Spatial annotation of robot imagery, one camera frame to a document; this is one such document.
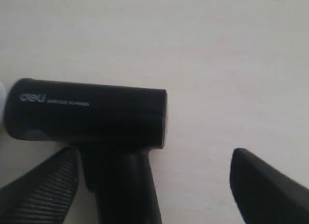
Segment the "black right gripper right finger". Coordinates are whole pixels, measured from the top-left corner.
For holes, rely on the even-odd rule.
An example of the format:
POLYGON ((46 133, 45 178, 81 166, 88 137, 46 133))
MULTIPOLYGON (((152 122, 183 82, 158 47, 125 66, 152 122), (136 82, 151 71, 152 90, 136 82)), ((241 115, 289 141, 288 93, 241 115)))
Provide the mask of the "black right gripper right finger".
POLYGON ((233 151, 230 189, 246 224, 307 224, 309 190, 244 148, 233 151))

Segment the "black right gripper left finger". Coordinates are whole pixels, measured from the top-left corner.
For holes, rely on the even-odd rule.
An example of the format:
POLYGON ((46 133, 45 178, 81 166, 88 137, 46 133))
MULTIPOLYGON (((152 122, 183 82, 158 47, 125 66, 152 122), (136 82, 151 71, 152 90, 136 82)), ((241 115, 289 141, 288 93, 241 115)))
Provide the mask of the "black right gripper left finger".
POLYGON ((78 189, 78 159, 64 148, 0 190, 2 224, 62 224, 78 189))

